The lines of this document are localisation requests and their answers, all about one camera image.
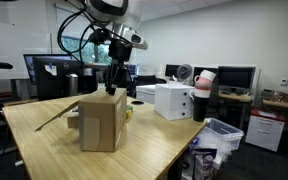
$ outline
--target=white storage bin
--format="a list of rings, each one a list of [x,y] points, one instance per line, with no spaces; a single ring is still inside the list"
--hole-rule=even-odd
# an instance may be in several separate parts
[[[230,149],[231,151],[238,149],[241,138],[244,135],[242,130],[214,118],[209,118],[207,121],[209,122],[204,127],[204,130],[212,132],[223,140],[221,141],[222,145],[218,145],[218,147],[228,146],[221,147],[221,149]]]

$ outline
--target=red object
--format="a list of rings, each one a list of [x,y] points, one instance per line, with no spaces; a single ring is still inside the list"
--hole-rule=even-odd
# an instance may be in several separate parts
[[[195,89],[205,90],[205,91],[211,91],[212,90],[212,88],[210,88],[210,87],[203,87],[203,86],[195,86]]]
[[[276,117],[263,116],[263,115],[260,114],[259,111],[274,114]],[[266,118],[266,119],[271,119],[271,120],[275,120],[275,121],[280,121],[280,122],[285,122],[285,121],[286,121],[286,119],[284,118],[284,116],[282,116],[282,115],[280,115],[280,114],[277,114],[277,113],[275,113],[275,112],[267,112],[267,111],[261,110],[261,109],[259,109],[259,108],[253,108],[253,109],[251,110],[251,115],[257,116],[257,117]]]
[[[12,92],[1,92],[0,98],[3,98],[3,97],[12,97]]]

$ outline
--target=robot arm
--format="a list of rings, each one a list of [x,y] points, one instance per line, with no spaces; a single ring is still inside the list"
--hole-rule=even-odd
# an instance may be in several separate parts
[[[114,95],[116,87],[127,73],[124,62],[129,61],[132,48],[143,50],[148,48],[144,38],[137,34],[143,0],[78,1],[83,5],[83,14],[89,19],[94,31],[89,41],[95,45],[103,44],[106,40],[111,41],[109,56],[112,58],[112,63],[107,73],[106,91]],[[112,24],[111,30],[106,28],[108,24]]]

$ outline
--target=cardboard box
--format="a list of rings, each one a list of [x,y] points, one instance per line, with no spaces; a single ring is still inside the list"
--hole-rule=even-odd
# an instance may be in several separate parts
[[[80,148],[114,152],[126,116],[126,90],[117,88],[111,96],[98,90],[78,102]]]
[[[78,112],[66,112],[63,115],[67,119],[67,128],[78,128]]]

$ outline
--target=wall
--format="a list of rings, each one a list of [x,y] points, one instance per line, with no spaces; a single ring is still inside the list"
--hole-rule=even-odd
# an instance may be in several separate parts
[[[31,37],[34,39],[34,34],[47,34],[48,32],[48,25],[47,25],[47,13],[46,13],[46,1],[45,0],[19,0],[14,2],[0,2],[0,23],[10,24],[15,26],[13,29],[19,28],[20,30],[25,30],[25,32],[32,31]],[[0,61],[14,61],[17,58],[14,58],[14,54],[6,54],[10,52],[12,48],[20,49],[22,46],[17,46],[18,44],[23,44],[25,41],[29,41],[27,38],[27,33],[19,41],[15,41],[16,37],[19,36],[19,33],[12,34],[12,31],[4,32],[6,29],[0,29],[0,39],[3,39],[3,35],[7,36],[4,37],[2,40],[3,44],[0,48],[5,48],[9,43],[9,48],[5,49],[5,51],[0,54]],[[41,42],[34,42],[31,46],[27,46],[28,48],[25,49],[25,52],[32,53],[36,52],[31,47],[36,44],[41,44],[42,41],[45,41],[45,38],[41,39]],[[8,70],[0,70],[0,78],[3,78],[3,75],[6,75]],[[0,91],[8,91],[10,90],[10,81],[9,80],[1,80],[0,79]]]
[[[158,76],[165,64],[256,65],[259,89],[288,91],[288,0],[239,0],[141,24],[147,51],[133,63]]]

